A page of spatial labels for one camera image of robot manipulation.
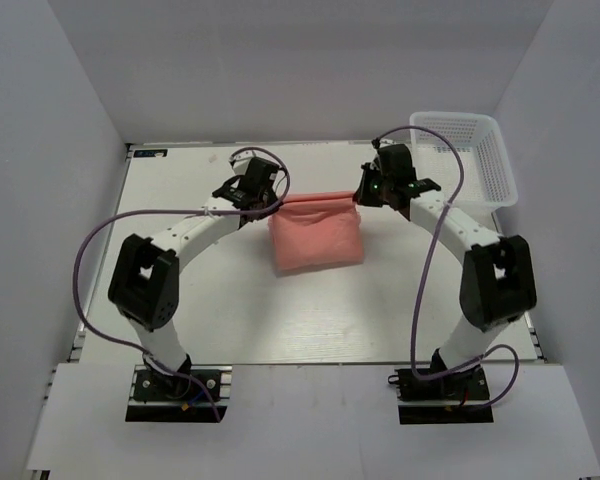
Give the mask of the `pink t shirt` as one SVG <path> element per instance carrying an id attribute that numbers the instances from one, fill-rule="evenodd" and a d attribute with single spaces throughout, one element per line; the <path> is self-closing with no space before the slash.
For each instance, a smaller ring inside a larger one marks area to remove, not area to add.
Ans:
<path id="1" fill-rule="evenodd" d="M 359 264 L 365 252 L 352 191 L 289 195 L 269 218 L 278 271 Z"/>

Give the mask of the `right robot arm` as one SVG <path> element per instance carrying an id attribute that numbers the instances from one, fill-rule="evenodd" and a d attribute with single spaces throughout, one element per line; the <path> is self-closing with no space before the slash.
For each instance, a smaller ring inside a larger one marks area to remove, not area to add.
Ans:
<path id="1" fill-rule="evenodd" d="M 452 399 L 468 385 L 466 372 L 477 368 L 496 338 L 537 304 L 531 253 L 519 236 L 505 237 L 452 205 L 440 186 L 420 179 L 404 144 L 374 144 L 372 161 L 363 164 L 353 195 L 365 207 L 388 206 L 432 236 L 462 267 L 459 303 L 462 312 L 446 342 L 434 351 L 428 372 L 441 397 Z"/>

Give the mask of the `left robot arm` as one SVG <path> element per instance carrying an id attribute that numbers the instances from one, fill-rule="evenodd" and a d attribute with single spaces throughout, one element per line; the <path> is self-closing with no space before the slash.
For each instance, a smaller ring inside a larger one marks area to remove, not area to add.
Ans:
<path id="1" fill-rule="evenodd" d="M 132 325 L 157 387 L 179 399 L 191 387 L 190 356 L 182 347 L 173 317 L 179 305 L 180 275 L 198 255 L 245 225 L 271 216 L 282 198 L 274 189 L 288 170 L 257 155 L 231 159 L 233 176 L 216 188 L 194 213 L 148 237 L 122 243 L 108 300 Z"/>

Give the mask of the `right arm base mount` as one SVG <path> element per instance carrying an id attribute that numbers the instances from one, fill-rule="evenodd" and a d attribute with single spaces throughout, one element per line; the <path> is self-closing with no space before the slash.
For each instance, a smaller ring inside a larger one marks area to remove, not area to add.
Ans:
<path id="1" fill-rule="evenodd" d="M 396 389 L 401 425 L 493 423 L 490 391 L 482 368 L 460 378 L 420 381 L 410 369 L 396 369 L 387 378 Z"/>

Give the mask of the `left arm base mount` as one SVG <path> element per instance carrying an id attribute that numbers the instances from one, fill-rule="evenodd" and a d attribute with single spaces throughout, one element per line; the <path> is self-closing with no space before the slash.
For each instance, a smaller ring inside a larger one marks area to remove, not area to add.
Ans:
<path id="1" fill-rule="evenodd" d="M 176 379 L 136 365 L 126 407 L 129 423 L 217 423 L 226 414 L 232 383 L 231 366 L 201 366 L 190 375 L 209 391 L 218 414 L 195 382 Z"/>

